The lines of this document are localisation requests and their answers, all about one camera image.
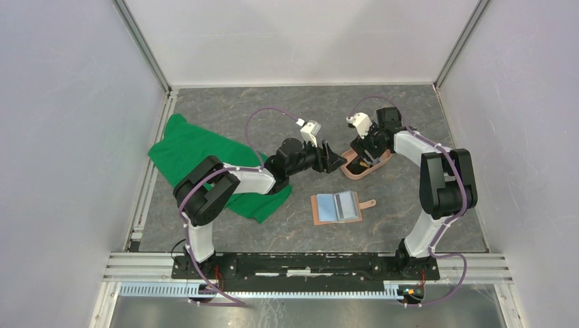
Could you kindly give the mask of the pink oval tray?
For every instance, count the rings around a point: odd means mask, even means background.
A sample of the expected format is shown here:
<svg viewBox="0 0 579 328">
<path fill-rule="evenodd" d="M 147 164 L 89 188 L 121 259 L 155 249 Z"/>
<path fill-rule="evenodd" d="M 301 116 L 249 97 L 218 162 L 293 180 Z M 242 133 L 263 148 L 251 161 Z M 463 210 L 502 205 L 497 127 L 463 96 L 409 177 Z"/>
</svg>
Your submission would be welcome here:
<svg viewBox="0 0 579 328">
<path fill-rule="evenodd" d="M 387 150 L 374 166 L 366 164 L 352 149 L 344 152 L 341 156 L 347 161 L 340 167 L 342 173 L 350 180 L 360 180 L 385 166 L 391 157 L 391 152 Z"/>
</svg>

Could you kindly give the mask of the tan leather card holder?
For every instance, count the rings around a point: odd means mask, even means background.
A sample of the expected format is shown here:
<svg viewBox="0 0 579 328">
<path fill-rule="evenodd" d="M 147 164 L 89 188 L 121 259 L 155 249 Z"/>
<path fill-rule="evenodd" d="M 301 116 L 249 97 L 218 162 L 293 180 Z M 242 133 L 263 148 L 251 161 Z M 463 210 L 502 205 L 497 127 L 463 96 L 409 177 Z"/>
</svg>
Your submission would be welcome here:
<svg viewBox="0 0 579 328">
<path fill-rule="evenodd" d="M 358 193 L 319 193 L 311 196 L 313 224 L 356 223 L 363 220 L 362 211 L 377 204 L 375 199 L 361 202 Z"/>
</svg>

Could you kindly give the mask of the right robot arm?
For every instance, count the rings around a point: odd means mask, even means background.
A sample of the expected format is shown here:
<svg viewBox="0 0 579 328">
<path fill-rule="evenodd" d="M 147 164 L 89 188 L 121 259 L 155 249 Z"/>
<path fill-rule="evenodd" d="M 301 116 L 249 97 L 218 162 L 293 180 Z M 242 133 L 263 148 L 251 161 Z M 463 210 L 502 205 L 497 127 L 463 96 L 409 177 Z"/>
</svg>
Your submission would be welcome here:
<svg viewBox="0 0 579 328">
<path fill-rule="evenodd" d="M 376 111 L 373 121 L 353 113 L 346 121 L 357 136 L 350 142 L 354 158 L 344 169 L 366 176 L 382 167 L 393 154 L 406 157 L 419 169 L 421 214 L 396 251 L 396 274 L 411 279 L 435 258 L 438 241 L 451 224 L 477 204 L 472 159 L 466 149 L 450 149 L 402 124 L 396 107 Z"/>
</svg>

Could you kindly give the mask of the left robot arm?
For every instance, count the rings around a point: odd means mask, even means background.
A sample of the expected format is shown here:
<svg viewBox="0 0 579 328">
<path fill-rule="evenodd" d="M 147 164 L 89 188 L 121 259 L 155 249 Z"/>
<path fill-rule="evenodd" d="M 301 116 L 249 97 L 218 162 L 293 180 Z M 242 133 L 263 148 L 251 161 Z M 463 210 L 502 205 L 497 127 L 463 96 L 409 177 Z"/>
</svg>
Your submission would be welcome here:
<svg viewBox="0 0 579 328">
<path fill-rule="evenodd" d="M 214 271 L 213 221 L 232 196 L 237 194 L 274 195 L 285 188 L 290 176 L 312 169 L 329 174 L 346 164 L 326 141 L 313 143 L 287 138 L 263 166 L 231 165 L 210 155 L 173 190 L 186 232 L 188 269 L 198 278 Z"/>
</svg>

